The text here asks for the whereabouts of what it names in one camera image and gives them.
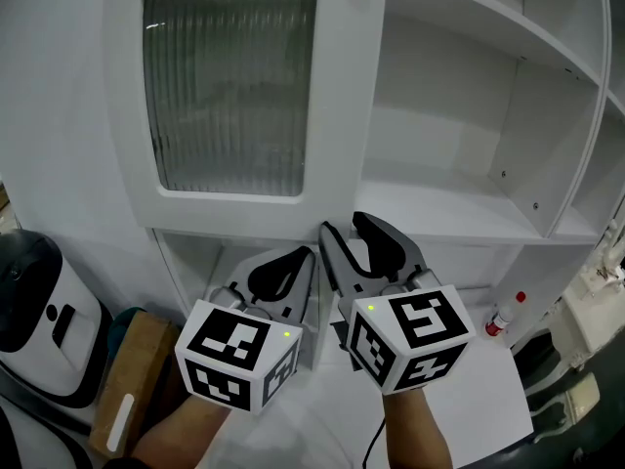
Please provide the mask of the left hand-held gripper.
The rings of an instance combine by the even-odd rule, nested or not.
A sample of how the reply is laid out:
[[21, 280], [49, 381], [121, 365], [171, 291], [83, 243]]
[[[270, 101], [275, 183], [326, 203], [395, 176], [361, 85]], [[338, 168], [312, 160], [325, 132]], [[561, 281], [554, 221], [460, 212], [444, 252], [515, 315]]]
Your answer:
[[[247, 303], [282, 304], [281, 316], [302, 323], [316, 268], [307, 246], [244, 259], [228, 289]], [[260, 414], [293, 375], [303, 329], [198, 300], [175, 346], [187, 391], [198, 398]]]

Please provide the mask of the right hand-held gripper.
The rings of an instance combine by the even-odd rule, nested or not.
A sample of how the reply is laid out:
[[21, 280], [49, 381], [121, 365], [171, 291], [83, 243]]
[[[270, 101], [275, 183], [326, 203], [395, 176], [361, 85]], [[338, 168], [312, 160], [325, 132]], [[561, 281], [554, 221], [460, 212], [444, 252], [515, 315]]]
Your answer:
[[[372, 275], [404, 282], [426, 271], [419, 246], [391, 224], [356, 211], [353, 226], [367, 246]], [[450, 373], [476, 337], [454, 286], [366, 286], [352, 251], [328, 221], [319, 227], [318, 246], [347, 325], [342, 348], [383, 395], [422, 388]]]

